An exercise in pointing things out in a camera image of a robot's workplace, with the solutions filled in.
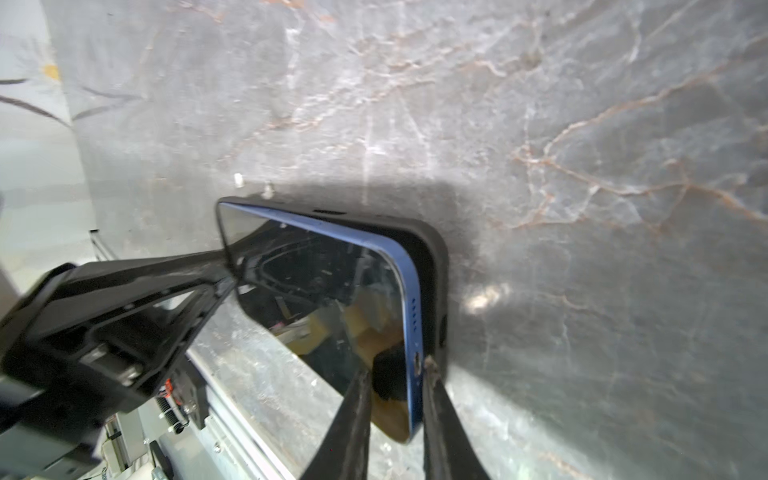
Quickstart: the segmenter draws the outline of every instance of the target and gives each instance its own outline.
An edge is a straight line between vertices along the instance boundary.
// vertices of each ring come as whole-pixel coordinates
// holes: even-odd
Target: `spring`
[[[176,417],[176,414],[170,407],[168,401],[162,397],[155,397],[155,401],[157,401],[157,406],[160,407],[160,411],[165,415],[166,422],[173,427],[176,435],[182,433],[184,431],[184,425],[181,425],[181,422],[179,422],[179,419]]]

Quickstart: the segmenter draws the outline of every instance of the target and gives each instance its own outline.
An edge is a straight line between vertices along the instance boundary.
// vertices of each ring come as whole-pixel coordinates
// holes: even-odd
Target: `phone screen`
[[[373,371],[372,421],[407,442],[402,284],[381,254],[219,204],[237,298],[252,319],[344,395]]]

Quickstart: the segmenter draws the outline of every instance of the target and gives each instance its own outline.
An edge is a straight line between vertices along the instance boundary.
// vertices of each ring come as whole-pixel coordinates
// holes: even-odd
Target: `smartphone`
[[[373,371],[372,421],[407,442],[422,421],[419,275],[397,241],[269,207],[218,215],[245,313],[342,395]]]
[[[286,203],[261,197],[224,197],[219,202],[266,207],[290,214],[316,218],[355,230],[364,230],[389,237],[406,249],[419,274],[422,298],[422,341],[425,358],[431,356],[438,365],[443,380],[448,371],[448,270],[449,255],[440,233],[428,223],[414,218],[391,217],[380,214],[357,214],[328,210],[328,205]]]

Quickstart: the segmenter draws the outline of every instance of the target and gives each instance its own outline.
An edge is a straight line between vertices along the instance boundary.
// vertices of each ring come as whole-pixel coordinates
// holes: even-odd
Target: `blue phone frame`
[[[286,223],[371,249],[395,267],[395,272],[402,289],[402,332],[406,347],[409,438],[413,438],[416,429],[422,422],[424,346],[422,344],[422,299],[419,274],[406,249],[389,237],[317,220],[316,218],[304,217],[303,215],[268,207],[231,204],[229,202],[223,202],[223,204],[259,217]],[[419,356],[418,375],[416,374],[416,355]]]

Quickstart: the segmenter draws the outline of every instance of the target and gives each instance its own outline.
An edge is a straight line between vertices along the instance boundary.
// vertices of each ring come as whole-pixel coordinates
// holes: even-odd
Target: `blue smartphone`
[[[219,203],[243,310],[344,395],[373,371],[372,421],[407,442],[422,421],[419,275],[395,240],[269,207]]]

